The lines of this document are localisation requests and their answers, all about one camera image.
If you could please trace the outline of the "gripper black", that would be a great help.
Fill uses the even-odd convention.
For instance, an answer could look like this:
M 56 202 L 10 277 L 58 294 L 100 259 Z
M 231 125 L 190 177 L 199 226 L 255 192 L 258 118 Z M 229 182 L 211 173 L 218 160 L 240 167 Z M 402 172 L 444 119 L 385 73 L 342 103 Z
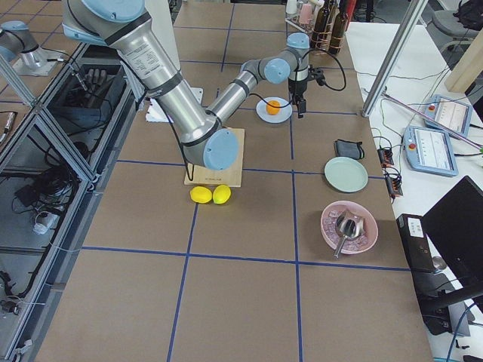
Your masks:
M 291 95 L 291 99 L 297 99 L 297 117 L 303 118 L 306 113 L 306 100 L 303 98 L 303 95 L 306 91 L 306 80 L 303 79 L 301 81 L 295 81 L 288 79 L 288 90 Z

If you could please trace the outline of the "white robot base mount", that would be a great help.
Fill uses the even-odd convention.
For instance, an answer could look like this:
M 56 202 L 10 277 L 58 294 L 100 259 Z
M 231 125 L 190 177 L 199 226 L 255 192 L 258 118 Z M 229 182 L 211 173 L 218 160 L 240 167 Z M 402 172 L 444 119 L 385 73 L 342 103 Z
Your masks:
M 168 80 L 162 81 L 163 94 L 159 91 L 153 96 L 181 129 L 201 127 L 205 123 L 206 114 L 180 72 L 168 1 L 145 1 L 145 8 L 152 18 L 152 32 L 164 51 L 161 51 L 158 45 L 155 46 L 155 50 L 162 53 L 164 71 L 168 73 Z

